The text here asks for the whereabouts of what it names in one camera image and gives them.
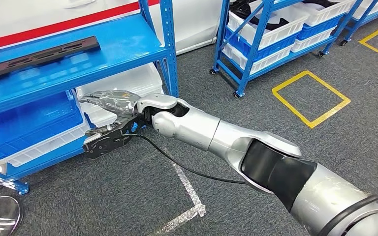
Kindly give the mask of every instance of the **gray carpet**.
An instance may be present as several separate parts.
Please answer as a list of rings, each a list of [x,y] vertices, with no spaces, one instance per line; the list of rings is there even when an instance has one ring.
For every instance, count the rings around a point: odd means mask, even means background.
[[[209,75],[214,46],[178,57],[181,97],[224,120],[268,130],[295,143],[357,187],[378,194],[378,54],[358,43],[378,29],[378,19],[363,26],[344,47],[330,54],[307,54],[250,82],[246,96],[232,96],[225,74]],[[306,126],[271,89],[309,70],[351,102],[314,129]],[[340,100],[309,78],[281,91],[300,112],[314,119]],[[153,138],[176,159],[201,172],[240,179],[218,158],[157,135]],[[243,185],[222,183],[185,172],[202,204],[195,216],[169,235],[307,235],[274,196]],[[18,197],[25,208],[20,236],[136,235],[155,232],[193,203],[173,166],[143,140],[134,139],[97,161],[69,159],[25,179],[31,192]],[[0,195],[15,196],[10,190]]]

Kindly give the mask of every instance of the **red stripe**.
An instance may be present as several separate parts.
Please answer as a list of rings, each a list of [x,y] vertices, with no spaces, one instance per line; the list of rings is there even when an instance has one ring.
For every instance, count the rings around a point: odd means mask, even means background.
[[[149,5],[158,4],[159,0],[148,0]],[[51,33],[68,30],[81,25],[89,24],[95,21],[100,21],[106,18],[118,16],[130,11],[138,10],[138,2],[129,3],[126,5],[118,6],[108,10],[100,11],[86,16],[81,16],[67,21],[62,21],[48,26],[31,29],[28,31],[15,33],[7,36],[0,37],[0,47],[13,43],[19,43],[25,40],[45,36]]]

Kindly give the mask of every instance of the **black plastic tray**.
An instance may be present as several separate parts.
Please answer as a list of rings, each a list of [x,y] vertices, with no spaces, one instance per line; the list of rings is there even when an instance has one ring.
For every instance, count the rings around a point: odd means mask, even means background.
[[[4,75],[11,71],[15,71],[28,66],[53,61],[55,59],[59,59],[80,51],[86,51],[95,48],[100,48],[95,36],[80,39],[71,43],[66,43],[19,58],[0,62],[0,75]]]

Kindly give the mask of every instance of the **wheel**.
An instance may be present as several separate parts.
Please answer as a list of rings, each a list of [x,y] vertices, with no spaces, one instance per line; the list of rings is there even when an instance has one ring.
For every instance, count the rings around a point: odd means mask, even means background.
[[[343,41],[341,41],[340,46],[344,46],[344,45],[346,45],[347,43],[348,43],[347,40],[343,40]]]

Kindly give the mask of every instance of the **black sleeve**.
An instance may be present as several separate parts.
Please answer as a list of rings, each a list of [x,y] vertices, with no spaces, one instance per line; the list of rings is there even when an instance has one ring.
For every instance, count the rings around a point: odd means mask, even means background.
[[[290,212],[317,163],[290,157],[253,140],[241,163],[241,172],[281,200]]]

